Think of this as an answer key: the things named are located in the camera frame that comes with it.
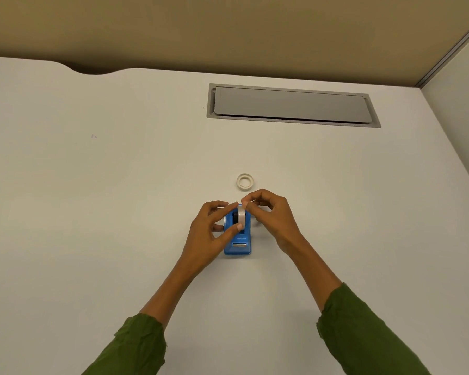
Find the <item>person's right hand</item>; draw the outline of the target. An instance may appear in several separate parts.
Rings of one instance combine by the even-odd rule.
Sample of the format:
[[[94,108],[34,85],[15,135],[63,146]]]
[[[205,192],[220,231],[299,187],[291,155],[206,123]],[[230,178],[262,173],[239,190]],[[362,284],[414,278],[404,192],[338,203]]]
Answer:
[[[291,256],[303,247],[306,239],[294,219],[285,197],[266,189],[253,191],[242,198],[241,203],[258,203],[263,209],[262,225],[275,238],[279,248]]]

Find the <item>person's left hand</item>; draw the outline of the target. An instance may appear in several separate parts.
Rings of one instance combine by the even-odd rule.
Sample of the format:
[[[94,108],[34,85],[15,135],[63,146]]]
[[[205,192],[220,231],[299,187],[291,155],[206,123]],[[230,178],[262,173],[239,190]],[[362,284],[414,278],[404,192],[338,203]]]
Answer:
[[[182,272],[188,277],[197,276],[222,251],[215,251],[215,224],[236,209],[238,202],[208,201],[200,208],[190,225],[188,237],[181,257],[177,262]]]

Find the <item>person's right forearm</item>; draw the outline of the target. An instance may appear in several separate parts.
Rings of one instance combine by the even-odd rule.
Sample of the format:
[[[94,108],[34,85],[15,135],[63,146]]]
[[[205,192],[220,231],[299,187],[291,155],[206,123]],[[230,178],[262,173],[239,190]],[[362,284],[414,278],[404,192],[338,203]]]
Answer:
[[[325,264],[304,239],[282,246],[321,316],[319,336],[346,375],[431,375],[419,357]]]

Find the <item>person's left forearm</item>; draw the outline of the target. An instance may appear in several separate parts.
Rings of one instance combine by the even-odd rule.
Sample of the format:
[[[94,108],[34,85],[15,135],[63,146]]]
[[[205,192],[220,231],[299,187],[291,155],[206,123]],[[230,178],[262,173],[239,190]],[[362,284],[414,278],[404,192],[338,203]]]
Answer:
[[[140,313],[125,320],[81,375],[157,375],[165,363],[165,328],[181,296],[201,271],[202,267],[180,260]]]

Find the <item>blue tape dispenser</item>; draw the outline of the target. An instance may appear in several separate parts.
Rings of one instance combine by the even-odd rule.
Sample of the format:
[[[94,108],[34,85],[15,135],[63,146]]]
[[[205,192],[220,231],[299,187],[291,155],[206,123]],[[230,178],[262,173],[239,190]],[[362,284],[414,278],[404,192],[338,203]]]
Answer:
[[[232,212],[224,216],[224,229],[232,226]],[[251,254],[251,215],[246,214],[244,233],[238,233],[224,248],[224,255],[246,256]]]

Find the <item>gray metal partition trim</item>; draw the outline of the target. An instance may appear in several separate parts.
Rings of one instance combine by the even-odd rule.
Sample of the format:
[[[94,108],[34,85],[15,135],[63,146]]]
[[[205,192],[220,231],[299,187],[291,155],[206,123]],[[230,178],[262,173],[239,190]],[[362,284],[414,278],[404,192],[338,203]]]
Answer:
[[[444,66],[469,43],[469,31],[461,37],[451,49],[415,84],[422,89]]]

